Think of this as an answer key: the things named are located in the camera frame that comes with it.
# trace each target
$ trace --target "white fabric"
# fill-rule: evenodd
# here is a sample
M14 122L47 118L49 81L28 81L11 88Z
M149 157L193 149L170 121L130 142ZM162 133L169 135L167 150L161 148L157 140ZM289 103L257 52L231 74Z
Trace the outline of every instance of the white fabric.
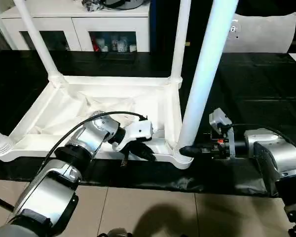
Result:
M287 53L292 44L296 12L286 16L234 15L224 52Z

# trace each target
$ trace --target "white plastic frame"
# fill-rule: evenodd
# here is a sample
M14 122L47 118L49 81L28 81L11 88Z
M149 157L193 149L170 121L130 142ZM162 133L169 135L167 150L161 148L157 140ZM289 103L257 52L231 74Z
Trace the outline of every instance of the white plastic frame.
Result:
M155 151L157 161L171 162L179 169L186 169L190 166L193 159L182 156L179 153L179 148L192 145L196 137L238 0L214 0L213 2L182 126L178 89L182 82L181 70L191 0L181 0L172 71L169 78L63 76L57 70L39 31L35 28L24 0L14 0L14 2L48 72L50 83L9 135L9 138L0 134L0 146L4 147L4 151L0 153L1 160L11 161L20 156L43 157L47 154L61 134L58 136L32 136L28 132L33 129L35 124L39 123L41 117L52 116L52 114L46 114L46 111L51 111L51 105L57 104L59 101L61 103L63 97L66 99L65 101L76 101L81 97L81 94L78 93L80 90L89 91L92 94L95 91L100 93L101 89L107 88L108 92L113 91L116 94L121 87L122 90L118 91L120 93L162 88L162 94L165 95L162 101L165 121L164 138L155 137L147 145ZM70 111L74 108L74 103L70 104ZM154 111L153 109L154 104L147 106L148 111ZM110 151L105 144L101 149L102 152L97 154L97 158L122 158L122 154Z

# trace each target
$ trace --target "white cabinet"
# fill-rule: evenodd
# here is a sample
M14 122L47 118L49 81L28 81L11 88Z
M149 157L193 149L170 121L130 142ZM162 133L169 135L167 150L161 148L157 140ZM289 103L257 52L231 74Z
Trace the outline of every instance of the white cabinet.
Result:
M81 0L27 0L34 24L50 50L93 51L98 40L109 51L124 39L139 52L149 52L149 3L131 10L87 12ZM16 7L0 15L18 50L34 49Z

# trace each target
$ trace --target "black cable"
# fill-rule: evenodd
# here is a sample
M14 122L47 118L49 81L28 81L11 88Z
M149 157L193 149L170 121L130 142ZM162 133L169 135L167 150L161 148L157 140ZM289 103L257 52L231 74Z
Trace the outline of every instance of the black cable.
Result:
M147 1L147 0L144 0L140 5L138 5L138 6L136 6L136 7L133 7L133 8L128 8L128 9L121 9L121 8L118 8L118 7L120 7L120 6L122 6L122 5L125 4L125 2L126 2L125 0L120 0L120 1L118 1L118 2L116 2L116 3L113 3L113 4L106 4L106 3L105 3L105 0L102 0L102 1L101 1L101 4L102 4L103 6L105 6L106 8L108 8L108 9L125 11L125 10L136 9L136 8L140 7L141 5L143 5L146 1Z
M138 116L140 118L140 120L146 120L147 118L145 118L144 116L137 114L137 113L133 113L133 112L128 112L128 111L113 111L113 112L106 112L106 113L102 113L102 114L98 114L98 115L94 115L91 116L87 119L85 119L84 121L80 122L79 124L77 124L76 126L74 126L72 129L70 129L69 132L67 132L61 139L59 139L59 141L52 147L52 149L47 153L44 161L42 162L42 164L40 165L37 174L41 171L41 169L43 168L43 166L46 164L46 162L49 160L51 154L53 154L53 152L56 150L56 148L70 135L72 134L77 128L79 128L80 126L84 125L86 122L92 121L94 119L97 119L101 116L106 116L106 115L116 115L116 114L126 114L126 115L134 115L134 116Z
M294 145L296 147L296 144L292 141L291 138L286 136L281 131L279 131L279 130L277 130L275 128L269 127L269 126L264 126L264 125L261 125L261 124L258 124L258 123L234 123L234 124L231 124L231 125L227 125L226 127L231 128L231 127L241 127L241 126L256 126L256 127L268 129L268 130L276 133L277 135L280 135L281 137L284 138L284 140L286 140L288 143L291 143L292 145Z
M14 210L14 206L2 200L1 198L0 198L0 207L4 208L5 210L8 210L9 212L13 212Z
M109 237L109 236L105 233L102 233L102 234L99 234L98 237Z

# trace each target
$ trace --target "cable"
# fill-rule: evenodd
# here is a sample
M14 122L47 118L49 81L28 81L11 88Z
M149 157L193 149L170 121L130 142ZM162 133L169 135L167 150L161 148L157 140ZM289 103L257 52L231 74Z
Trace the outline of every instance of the cable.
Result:
M261 125L261 124L258 124L258 123L234 123L234 124L231 124L231 125L227 125L226 127L231 128L231 127L241 127L241 126L256 126L256 127L268 129L268 130L276 133L277 135L283 137L284 140L286 140L288 143L291 143L292 145L294 145L296 147L296 144L292 141L291 138L286 136L281 131L279 131L279 130L277 130L275 128L269 127L269 126L264 126L264 125Z
M0 207L4 208L5 210L8 210L9 212L13 212L14 210L14 206L2 200L1 198L0 198Z
M42 164L40 165L37 174L41 171L41 169L43 168L43 166L46 164L46 162L48 161L48 159L50 158L51 154L53 154L53 152L56 150L56 148L70 135L72 134L77 128L79 128L80 126L84 125L86 122L92 121L94 119L97 119L101 116L106 116L106 115L116 115L116 114L126 114L126 115L134 115L134 116L138 116L139 120L146 120L147 118L145 118L143 115L137 114L137 113L133 113L133 112L128 112L128 111L113 111L113 112L106 112L106 113L102 113L99 115L94 115L91 116L87 119L85 119L84 121L80 122L79 124L77 124L76 126L74 126L72 129L69 130L69 132L67 132L61 139L59 139L59 141L52 147L52 149L47 153L44 161L42 162Z

